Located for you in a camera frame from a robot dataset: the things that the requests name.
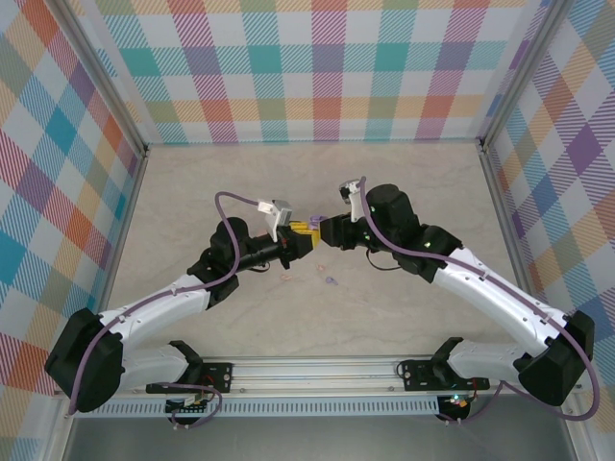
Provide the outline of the grey metal shelf panel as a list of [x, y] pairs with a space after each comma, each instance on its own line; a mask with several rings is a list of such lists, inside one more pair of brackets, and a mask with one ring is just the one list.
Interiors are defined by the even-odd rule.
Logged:
[[469, 425], [433, 417], [82, 419], [52, 461], [594, 461], [558, 420], [504, 405]]

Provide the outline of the aluminium side rail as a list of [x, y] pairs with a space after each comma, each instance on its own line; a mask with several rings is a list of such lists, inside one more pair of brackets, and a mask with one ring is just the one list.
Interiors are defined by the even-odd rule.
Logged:
[[138, 200], [138, 195], [143, 183], [143, 179], [146, 173], [146, 168], [149, 160], [150, 147], [148, 145], [144, 145], [144, 150], [140, 154], [137, 168], [135, 170], [135, 177], [133, 187], [131, 189], [131, 193], [129, 195], [129, 200], [126, 203], [122, 220], [121, 227], [119, 229], [118, 238], [116, 241], [116, 245], [113, 248], [113, 252], [111, 254], [109, 270], [107, 271], [107, 275], [105, 278], [105, 284], [103, 290], [101, 292], [101, 296], [99, 301], [94, 307], [94, 312], [99, 313], [107, 309], [111, 292], [114, 286], [114, 282], [117, 276], [119, 264], [121, 261], [121, 257], [125, 248], [126, 240], [128, 237], [128, 233], [130, 230], [130, 225], [134, 216], [135, 206]]
[[521, 247], [517, 241], [517, 236], [510, 216], [507, 213], [504, 193], [498, 181], [491, 157], [487, 150], [478, 142], [477, 151], [480, 166], [489, 189], [489, 194], [495, 208], [495, 213], [504, 238], [504, 245], [510, 259], [512, 271], [516, 284], [524, 291], [535, 294], [534, 285], [530, 279], [528, 269], [523, 260]]

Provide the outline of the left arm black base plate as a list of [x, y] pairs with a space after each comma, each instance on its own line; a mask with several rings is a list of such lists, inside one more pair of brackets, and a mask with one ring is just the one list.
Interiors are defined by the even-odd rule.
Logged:
[[[229, 393], [233, 378], [233, 364], [229, 362], [204, 362], [201, 365], [189, 365], [181, 377], [174, 384], [190, 384], [212, 387], [222, 394]], [[177, 386], [164, 387], [160, 381], [148, 384], [145, 387], [147, 394], [178, 394], [189, 392], [189, 389]]]

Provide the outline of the aluminium mounting rail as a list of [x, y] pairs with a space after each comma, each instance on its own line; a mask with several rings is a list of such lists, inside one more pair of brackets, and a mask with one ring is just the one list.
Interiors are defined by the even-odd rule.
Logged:
[[[203, 358], [206, 362], [233, 364], [231, 392], [245, 389], [378, 389], [404, 385], [395, 368], [403, 360], [429, 360], [423, 356], [401, 357], [295, 357], [295, 358]], [[118, 392], [146, 387], [160, 381], [169, 387], [187, 368], [175, 348], [142, 350], [124, 358], [91, 359], [82, 376], [78, 404], [91, 411]], [[475, 378], [495, 380], [480, 372]]]

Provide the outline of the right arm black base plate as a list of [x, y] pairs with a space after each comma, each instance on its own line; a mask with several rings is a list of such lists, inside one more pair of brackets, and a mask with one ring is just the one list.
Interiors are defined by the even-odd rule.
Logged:
[[433, 372], [429, 360], [403, 360], [395, 368], [406, 392], [418, 391], [483, 391], [491, 388], [487, 378], [462, 378], [457, 375], [442, 381]]

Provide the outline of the aluminium corner frame post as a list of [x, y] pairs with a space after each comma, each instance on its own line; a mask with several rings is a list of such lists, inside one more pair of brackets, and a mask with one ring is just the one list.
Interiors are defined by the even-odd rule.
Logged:
[[110, 110], [116, 117], [120, 128], [137, 148], [140, 155], [145, 158], [147, 156], [147, 143], [139, 133], [133, 117], [126, 109], [109, 73], [94, 46], [90, 43], [78, 16], [72, 11], [68, 0], [47, 0], [47, 2], [49, 7], [56, 9], [57, 16], [63, 20], [71, 43], [75, 46], [79, 57], [85, 63], [84, 67], [92, 77], [95, 86], [101, 91], [104, 99], [109, 104]]
[[486, 153], [504, 128], [513, 107], [533, 76], [575, 0], [527, 0], [515, 22], [502, 62], [489, 86], [477, 128], [477, 147]]

